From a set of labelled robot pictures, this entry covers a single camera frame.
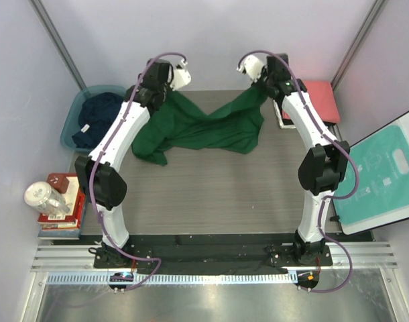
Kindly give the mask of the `green t shirt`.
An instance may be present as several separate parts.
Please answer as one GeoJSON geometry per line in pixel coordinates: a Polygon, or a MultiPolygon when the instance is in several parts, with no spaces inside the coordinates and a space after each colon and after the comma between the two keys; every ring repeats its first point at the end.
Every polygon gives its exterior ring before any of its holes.
{"type": "Polygon", "coordinates": [[[167,165],[165,152],[173,147],[248,154],[258,145],[266,100],[266,94],[251,87],[206,114],[182,93],[173,92],[140,129],[131,150],[136,158],[160,166],[167,165]]]}

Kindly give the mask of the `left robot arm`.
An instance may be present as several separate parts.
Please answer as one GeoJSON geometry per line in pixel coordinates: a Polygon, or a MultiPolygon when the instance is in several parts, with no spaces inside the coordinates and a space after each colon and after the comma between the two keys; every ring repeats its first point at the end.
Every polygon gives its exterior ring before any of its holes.
{"type": "Polygon", "coordinates": [[[122,203],[127,183],[119,171],[133,140],[168,95],[191,82],[187,66],[185,58],[177,64],[164,55],[149,59],[145,70],[126,90],[116,118],[101,141],[74,163],[80,188],[102,230],[100,245],[89,248],[95,257],[94,268],[127,268],[139,261],[125,226],[122,203]]]}

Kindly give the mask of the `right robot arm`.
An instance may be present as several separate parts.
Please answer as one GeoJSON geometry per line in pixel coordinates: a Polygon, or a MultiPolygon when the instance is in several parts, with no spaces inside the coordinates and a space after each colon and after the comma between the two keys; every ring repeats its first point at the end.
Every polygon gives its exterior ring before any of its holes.
{"type": "Polygon", "coordinates": [[[256,59],[247,73],[289,115],[304,142],[306,155],[298,169],[304,208],[292,255],[298,264],[313,265],[325,252],[323,225],[329,202],[345,177],[349,144],[338,142],[325,126],[304,82],[290,72],[287,56],[256,59]]]}

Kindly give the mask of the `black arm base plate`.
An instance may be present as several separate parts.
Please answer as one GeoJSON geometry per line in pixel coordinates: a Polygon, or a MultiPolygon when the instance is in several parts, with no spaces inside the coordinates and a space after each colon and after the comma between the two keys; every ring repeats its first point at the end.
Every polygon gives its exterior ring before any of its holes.
{"type": "Polygon", "coordinates": [[[103,243],[102,252],[129,260],[160,258],[164,265],[193,262],[260,262],[273,267],[332,266],[324,239],[303,242],[298,234],[131,235],[124,246],[103,243]]]}

